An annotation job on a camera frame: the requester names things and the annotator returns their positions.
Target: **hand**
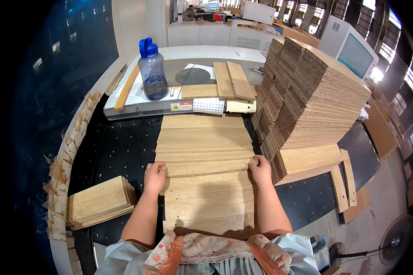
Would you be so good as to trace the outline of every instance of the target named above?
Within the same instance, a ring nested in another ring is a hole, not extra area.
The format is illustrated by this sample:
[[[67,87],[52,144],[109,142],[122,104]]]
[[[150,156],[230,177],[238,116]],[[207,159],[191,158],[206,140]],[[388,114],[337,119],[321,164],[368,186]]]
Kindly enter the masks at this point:
[[[144,172],[144,193],[158,195],[165,185],[165,176],[167,168],[163,162],[154,162],[147,164]]]
[[[253,162],[249,164],[249,169],[251,169],[252,178],[255,183],[258,187],[267,185],[272,186],[271,166],[269,165],[269,162],[261,155],[255,155],[254,159],[258,160],[260,163],[259,166]]]

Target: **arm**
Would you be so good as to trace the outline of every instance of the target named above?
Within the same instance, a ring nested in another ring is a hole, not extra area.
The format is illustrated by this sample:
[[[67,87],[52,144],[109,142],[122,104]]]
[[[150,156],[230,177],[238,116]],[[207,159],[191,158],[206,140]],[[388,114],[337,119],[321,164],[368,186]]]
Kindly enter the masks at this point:
[[[152,249],[158,217],[158,195],[165,184],[165,163],[149,163],[144,173],[144,192],[121,233],[121,239]]]
[[[257,200],[257,222],[259,231],[268,239],[276,236],[292,233],[291,223],[287,218],[283,206],[281,206],[277,193],[272,185],[271,166],[265,157],[255,155],[255,159],[260,162],[257,166],[254,163],[249,164],[252,177],[259,187]]]

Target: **factory floor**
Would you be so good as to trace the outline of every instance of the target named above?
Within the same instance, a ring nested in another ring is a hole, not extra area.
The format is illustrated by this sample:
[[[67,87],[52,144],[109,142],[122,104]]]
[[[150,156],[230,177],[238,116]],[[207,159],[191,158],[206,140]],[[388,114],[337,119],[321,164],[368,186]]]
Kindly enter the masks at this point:
[[[309,237],[326,236],[329,247],[336,242],[342,242],[345,253],[375,250],[393,220],[407,213],[405,185],[402,157],[399,150],[396,150],[381,161],[381,168],[367,184],[372,203],[358,217],[348,224],[340,225],[337,210],[334,209],[294,233]],[[383,265],[379,256],[366,256],[350,261],[351,259],[356,258],[343,260],[340,266],[342,272],[379,275],[392,268]]]

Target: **floral apron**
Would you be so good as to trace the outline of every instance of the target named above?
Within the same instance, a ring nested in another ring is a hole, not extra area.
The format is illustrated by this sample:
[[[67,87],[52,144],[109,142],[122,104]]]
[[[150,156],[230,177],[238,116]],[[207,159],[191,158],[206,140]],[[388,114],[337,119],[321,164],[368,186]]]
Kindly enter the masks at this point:
[[[168,230],[142,266],[144,275],[174,275],[180,264],[256,259],[267,275],[289,273],[292,257],[262,234],[247,241],[191,233],[176,237]]]

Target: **white machine housing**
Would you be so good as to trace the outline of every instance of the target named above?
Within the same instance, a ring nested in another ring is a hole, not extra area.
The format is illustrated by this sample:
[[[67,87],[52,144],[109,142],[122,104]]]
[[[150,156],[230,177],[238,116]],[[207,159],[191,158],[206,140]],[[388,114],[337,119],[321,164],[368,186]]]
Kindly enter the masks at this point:
[[[379,61],[358,31],[333,15],[329,17],[318,49],[345,64],[363,83]]]
[[[272,25],[272,22],[274,22],[275,8],[249,1],[243,1],[241,13],[243,14],[244,19]]]

